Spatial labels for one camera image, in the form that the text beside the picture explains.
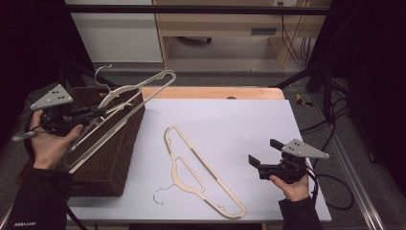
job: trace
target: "metal pole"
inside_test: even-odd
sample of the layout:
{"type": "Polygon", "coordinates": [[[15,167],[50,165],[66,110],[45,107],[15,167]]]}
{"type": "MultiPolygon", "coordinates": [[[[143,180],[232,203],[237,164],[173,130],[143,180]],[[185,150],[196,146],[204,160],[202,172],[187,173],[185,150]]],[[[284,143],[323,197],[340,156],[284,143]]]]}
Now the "metal pole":
{"type": "Polygon", "coordinates": [[[344,10],[330,8],[250,7],[250,6],[151,6],[151,5],[44,5],[45,11],[86,13],[202,13],[202,14],[283,14],[331,15],[344,10]]]}

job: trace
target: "table surface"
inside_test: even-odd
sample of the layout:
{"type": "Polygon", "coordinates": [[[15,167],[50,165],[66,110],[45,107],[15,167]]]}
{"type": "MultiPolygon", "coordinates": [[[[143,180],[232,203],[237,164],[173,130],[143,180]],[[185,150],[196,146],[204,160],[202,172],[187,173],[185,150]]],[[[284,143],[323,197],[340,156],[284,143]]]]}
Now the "table surface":
{"type": "MultiPolygon", "coordinates": [[[[156,92],[158,87],[143,87],[143,96],[146,99],[156,92]]],[[[284,95],[279,88],[260,87],[167,87],[156,99],[266,99],[283,100],[284,95]]]]}
{"type": "MultiPolygon", "coordinates": [[[[154,87],[143,88],[144,97],[154,90],[154,87]]],[[[260,180],[258,171],[248,164],[248,154],[264,164],[279,163],[281,153],[269,147],[270,138],[283,143],[293,138],[302,139],[290,103],[283,100],[280,89],[168,87],[158,96],[146,104],[124,194],[120,197],[72,197],[69,205],[79,219],[109,222],[267,222],[282,219],[278,206],[278,201],[283,199],[282,192],[271,182],[260,180]],[[255,95],[264,100],[252,100],[255,95]],[[228,97],[240,100],[224,100],[228,97]],[[165,130],[171,126],[178,126],[185,133],[244,204],[245,217],[226,219],[197,195],[171,186],[172,162],[163,138],[165,130]]],[[[216,187],[215,180],[208,179],[210,175],[205,175],[207,171],[199,161],[181,150],[185,143],[175,135],[170,138],[176,146],[176,156],[185,157],[204,181],[205,196],[227,213],[240,212],[224,190],[216,187]]],[[[176,164],[182,181],[199,190],[202,186],[191,176],[183,161],[177,160],[176,164]]],[[[321,191],[316,210],[320,220],[331,220],[321,191]]]]}

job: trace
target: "woven basket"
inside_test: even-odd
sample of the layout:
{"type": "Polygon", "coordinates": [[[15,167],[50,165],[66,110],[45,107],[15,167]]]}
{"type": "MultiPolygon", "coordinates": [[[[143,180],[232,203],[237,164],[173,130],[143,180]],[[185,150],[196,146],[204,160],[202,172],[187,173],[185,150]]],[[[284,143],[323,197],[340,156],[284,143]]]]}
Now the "woven basket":
{"type": "MultiPolygon", "coordinates": [[[[126,102],[137,92],[138,89],[123,93],[110,102],[107,109],[126,102]]],[[[108,91],[104,88],[86,87],[75,88],[71,96],[74,99],[74,107],[90,107],[99,105],[107,94],[108,91]]],[[[140,94],[134,100],[132,106],[126,106],[82,142],[75,151],[70,152],[66,157],[66,163],[68,165],[73,164],[84,152],[99,141],[111,127],[142,102],[143,97],[140,94]]],[[[134,142],[145,110],[144,106],[138,109],[128,118],[125,126],[117,131],[74,173],[74,183],[70,196],[121,196],[123,194],[134,142]]],[[[30,163],[24,167],[17,182],[22,181],[25,171],[30,168],[30,163]]]]}

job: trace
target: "black clamp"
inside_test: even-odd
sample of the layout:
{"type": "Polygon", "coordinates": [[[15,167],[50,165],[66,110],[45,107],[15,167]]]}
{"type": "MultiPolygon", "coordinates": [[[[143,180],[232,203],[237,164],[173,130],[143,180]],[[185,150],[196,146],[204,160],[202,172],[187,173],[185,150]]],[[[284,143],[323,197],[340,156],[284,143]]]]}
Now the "black clamp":
{"type": "Polygon", "coordinates": [[[271,147],[282,152],[282,160],[278,165],[263,165],[252,155],[248,155],[250,165],[258,169],[259,179],[269,179],[269,176],[275,175],[287,184],[299,181],[307,174],[306,157],[328,159],[329,155],[312,146],[299,141],[292,140],[288,144],[271,139],[271,147]]]}

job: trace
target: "sleeve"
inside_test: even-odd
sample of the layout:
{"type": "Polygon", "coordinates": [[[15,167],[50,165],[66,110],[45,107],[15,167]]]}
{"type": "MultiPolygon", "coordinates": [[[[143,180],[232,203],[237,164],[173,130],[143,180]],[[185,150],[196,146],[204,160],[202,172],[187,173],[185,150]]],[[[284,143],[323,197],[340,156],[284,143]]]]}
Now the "sleeve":
{"type": "Polygon", "coordinates": [[[295,202],[284,199],[279,204],[284,220],[283,230],[323,229],[310,196],[295,202]]]}
{"type": "Polygon", "coordinates": [[[31,169],[24,179],[6,229],[65,229],[72,175],[31,169]]]}

